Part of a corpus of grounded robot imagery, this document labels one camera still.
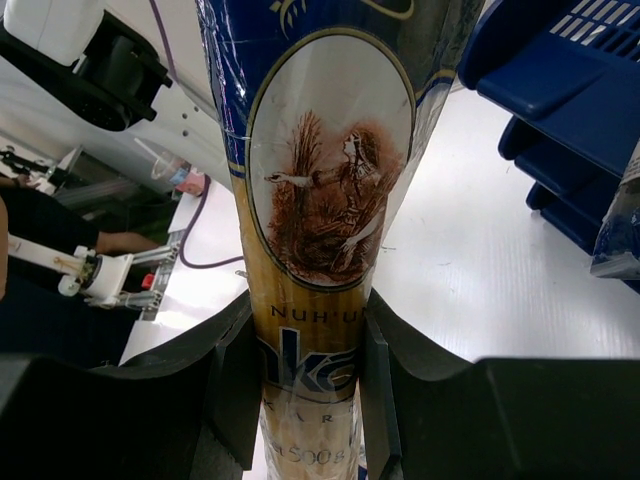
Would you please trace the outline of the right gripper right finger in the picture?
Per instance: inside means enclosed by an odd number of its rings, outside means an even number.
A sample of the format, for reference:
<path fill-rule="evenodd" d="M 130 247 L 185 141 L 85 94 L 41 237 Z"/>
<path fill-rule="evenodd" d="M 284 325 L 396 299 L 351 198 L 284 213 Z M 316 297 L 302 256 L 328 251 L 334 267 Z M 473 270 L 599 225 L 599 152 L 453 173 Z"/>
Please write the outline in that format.
<path fill-rule="evenodd" d="M 635 479 L 639 364 L 467 361 L 378 294 L 365 312 L 360 398 L 372 479 Z"/>

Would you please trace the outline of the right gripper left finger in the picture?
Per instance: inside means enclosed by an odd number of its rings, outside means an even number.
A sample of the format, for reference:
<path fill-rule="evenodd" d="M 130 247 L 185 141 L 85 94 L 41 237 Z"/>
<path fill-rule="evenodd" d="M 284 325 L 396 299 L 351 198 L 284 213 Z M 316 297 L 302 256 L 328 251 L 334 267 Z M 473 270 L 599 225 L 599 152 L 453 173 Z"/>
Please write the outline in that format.
<path fill-rule="evenodd" d="M 119 367 L 1 360 L 5 479 L 239 479 L 253 463 L 260 380 L 251 306 Z"/>

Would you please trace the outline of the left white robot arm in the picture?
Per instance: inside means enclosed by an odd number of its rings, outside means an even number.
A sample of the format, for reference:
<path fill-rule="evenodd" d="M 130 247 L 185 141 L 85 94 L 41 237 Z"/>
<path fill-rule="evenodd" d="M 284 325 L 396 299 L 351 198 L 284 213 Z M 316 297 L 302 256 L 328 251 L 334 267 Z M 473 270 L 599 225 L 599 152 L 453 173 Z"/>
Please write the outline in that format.
<path fill-rule="evenodd" d="M 104 2 L 6 2 L 1 56 L 87 123 L 155 143 L 230 187 L 216 114 Z"/>

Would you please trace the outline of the grasped blue yellow spaghetti bag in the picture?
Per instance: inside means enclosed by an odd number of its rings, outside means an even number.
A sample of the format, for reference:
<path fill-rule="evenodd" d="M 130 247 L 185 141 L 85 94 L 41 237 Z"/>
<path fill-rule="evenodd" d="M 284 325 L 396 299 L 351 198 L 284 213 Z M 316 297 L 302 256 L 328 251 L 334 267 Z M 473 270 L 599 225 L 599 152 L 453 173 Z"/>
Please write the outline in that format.
<path fill-rule="evenodd" d="M 479 1 L 200 1 L 261 367 L 267 475 L 354 479 L 380 247 Z"/>

